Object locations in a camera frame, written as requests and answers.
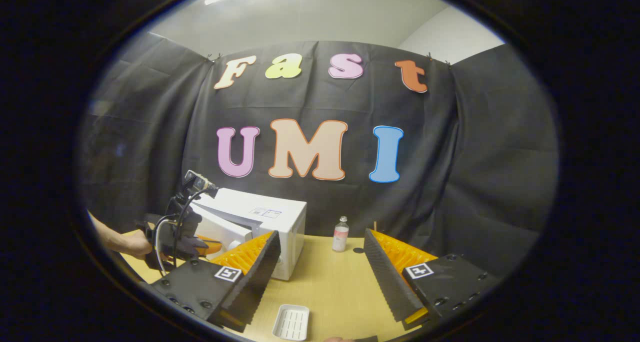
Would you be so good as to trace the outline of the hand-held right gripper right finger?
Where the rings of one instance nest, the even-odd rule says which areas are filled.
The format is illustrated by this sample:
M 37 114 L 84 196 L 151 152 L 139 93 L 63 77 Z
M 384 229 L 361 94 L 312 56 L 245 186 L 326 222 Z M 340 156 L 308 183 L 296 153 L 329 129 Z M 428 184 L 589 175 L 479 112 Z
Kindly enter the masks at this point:
M 365 231 L 363 250 L 394 320 L 406 330 L 452 322 L 500 282 L 459 254 L 436 257 L 375 230 Z

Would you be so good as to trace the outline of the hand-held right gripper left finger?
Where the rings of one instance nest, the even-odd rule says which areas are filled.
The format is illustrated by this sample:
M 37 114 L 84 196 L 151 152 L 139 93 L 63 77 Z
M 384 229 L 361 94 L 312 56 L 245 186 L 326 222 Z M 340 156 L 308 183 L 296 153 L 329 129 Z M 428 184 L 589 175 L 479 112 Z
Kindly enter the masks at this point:
M 199 319 L 242 333 L 253 320 L 280 256 L 279 232 L 270 231 L 211 262 L 184 262 L 150 286 L 159 298 Z

